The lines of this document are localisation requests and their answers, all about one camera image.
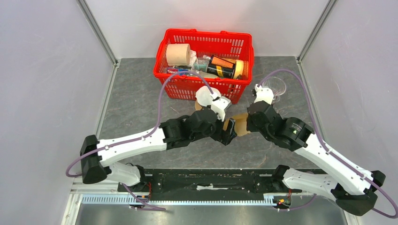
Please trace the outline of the brown paper coffee filter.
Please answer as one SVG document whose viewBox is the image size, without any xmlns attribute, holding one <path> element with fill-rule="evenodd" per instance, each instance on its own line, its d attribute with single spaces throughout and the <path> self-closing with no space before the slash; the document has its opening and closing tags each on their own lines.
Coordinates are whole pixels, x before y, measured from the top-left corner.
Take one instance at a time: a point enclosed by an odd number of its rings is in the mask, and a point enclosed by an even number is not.
<svg viewBox="0 0 398 225">
<path fill-rule="evenodd" d="M 235 120 L 234 130 L 235 130 L 237 136 L 248 135 L 251 132 L 249 130 L 247 130 L 247 118 L 248 118 L 248 113 L 241 113 L 238 115 L 234 115 L 230 118 L 227 118 L 224 121 L 223 130 L 224 131 L 227 130 L 229 119 L 234 119 Z"/>
</svg>

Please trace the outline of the clear glass dripper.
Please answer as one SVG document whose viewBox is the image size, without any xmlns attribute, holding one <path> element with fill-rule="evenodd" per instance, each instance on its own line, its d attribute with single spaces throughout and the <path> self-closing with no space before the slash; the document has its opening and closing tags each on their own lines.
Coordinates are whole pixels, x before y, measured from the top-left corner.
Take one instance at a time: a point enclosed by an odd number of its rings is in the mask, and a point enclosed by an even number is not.
<svg viewBox="0 0 398 225">
<path fill-rule="evenodd" d="M 263 86 L 272 90 L 274 97 L 272 104 L 280 101 L 281 96 L 286 92 L 286 83 L 278 77 L 270 77 L 264 83 Z"/>
</svg>

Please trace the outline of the round wooden dripper holder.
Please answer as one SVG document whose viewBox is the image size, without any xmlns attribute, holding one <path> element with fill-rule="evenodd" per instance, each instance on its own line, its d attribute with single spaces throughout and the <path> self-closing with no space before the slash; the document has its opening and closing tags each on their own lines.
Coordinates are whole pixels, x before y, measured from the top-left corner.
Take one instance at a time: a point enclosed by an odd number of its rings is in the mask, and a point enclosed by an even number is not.
<svg viewBox="0 0 398 225">
<path fill-rule="evenodd" d="M 195 107 L 195 110 L 196 110 L 196 111 L 199 111 L 199 110 L 203 109 L 203 106 L 201 106 L 201 105 L 198 103 L 198 101 L 195 101 L 194 107 Z"/>
</svg>

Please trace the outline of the white paper coffee filter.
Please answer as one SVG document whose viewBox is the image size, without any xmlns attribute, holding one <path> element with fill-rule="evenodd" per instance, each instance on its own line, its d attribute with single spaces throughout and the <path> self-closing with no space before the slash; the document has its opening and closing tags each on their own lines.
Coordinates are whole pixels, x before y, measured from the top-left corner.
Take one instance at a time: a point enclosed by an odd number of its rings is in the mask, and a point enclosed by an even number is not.
<svg viewBox="0 0 398 225">
<path fill-rule="evenodd" d="M 211 105 L 213 98 L 212 94 L 207 86 L 202 86 L 200 89 L 196 91 L 196 100 L 200 106 L 208 106 Z"/>
</svg>

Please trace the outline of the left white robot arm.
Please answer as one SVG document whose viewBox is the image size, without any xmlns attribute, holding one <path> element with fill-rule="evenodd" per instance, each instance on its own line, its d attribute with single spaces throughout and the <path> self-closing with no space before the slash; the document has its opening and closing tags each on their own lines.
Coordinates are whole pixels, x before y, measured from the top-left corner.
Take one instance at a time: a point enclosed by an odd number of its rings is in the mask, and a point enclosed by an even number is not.
<svg viewBox="0 0 398 225">
<path fill-rule="evenodd" d="M 228 145 L 237 136 L 235 123 L 230 118 L 224 128 L 225 122 L 219 119 L 218 114 L 206 108 L 192 115 L 162 122 L 155 131 L 101 140 L 96 135 L 89 135 L 80 150 L 82 181 L 84 184 L 95 184 L 112 180 L 135 191 L 143 191 L 147 186 L 143 167 L 128 166 L 122 164 L 121 160 L 144 153 L 186 147 L 191 142 L 207 137 Z"/>
</svg>

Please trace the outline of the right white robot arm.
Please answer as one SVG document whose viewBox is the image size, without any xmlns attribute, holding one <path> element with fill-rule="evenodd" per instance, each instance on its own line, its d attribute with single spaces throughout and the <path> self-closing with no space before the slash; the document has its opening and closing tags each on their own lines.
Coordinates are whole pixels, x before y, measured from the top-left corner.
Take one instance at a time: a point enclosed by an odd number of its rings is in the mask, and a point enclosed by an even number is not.
<svg viewBox="0 0 398 225">
<path fill-rule="evenodd" d="M 295 117 L 282 118 L 265 101 L 251 104 L 247 112 L 249 131 L 259 132 L 267 141 L 305 157 L 325 172 L 310 174 L 279 165 L 271 178 L 275 191 L 288 188 L 312 192 L 356 216 L 374 208 L 378 196 L 371 182 L 383 184 L 385 175 L 381 171 L 363 169 L 333 148 L 324 149 L 311 126 Z"/>
</svg>

